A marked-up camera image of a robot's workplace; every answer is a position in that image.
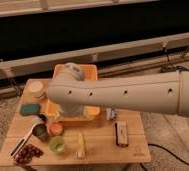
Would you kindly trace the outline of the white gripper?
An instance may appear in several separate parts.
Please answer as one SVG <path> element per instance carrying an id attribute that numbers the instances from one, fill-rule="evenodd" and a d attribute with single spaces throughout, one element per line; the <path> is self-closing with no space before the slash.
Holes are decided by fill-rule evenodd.
<path id="1" fill-rule="evenodd" d="M 59 112 L 64 117 L 80 117 L 84 115 L 84 107 L 81 105 L 63 104 Z"/>

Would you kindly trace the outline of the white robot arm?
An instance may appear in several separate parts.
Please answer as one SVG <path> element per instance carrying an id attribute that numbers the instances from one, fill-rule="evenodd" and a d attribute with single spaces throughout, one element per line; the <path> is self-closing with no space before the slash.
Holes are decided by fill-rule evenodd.
<path id="1" fill-rule="evenodd" d="M 60 105 L 114 107 L 189 117 L 189 71 L 105 80 L 84 80 L 75 63 L 66 63 L 46 89 Z"/>

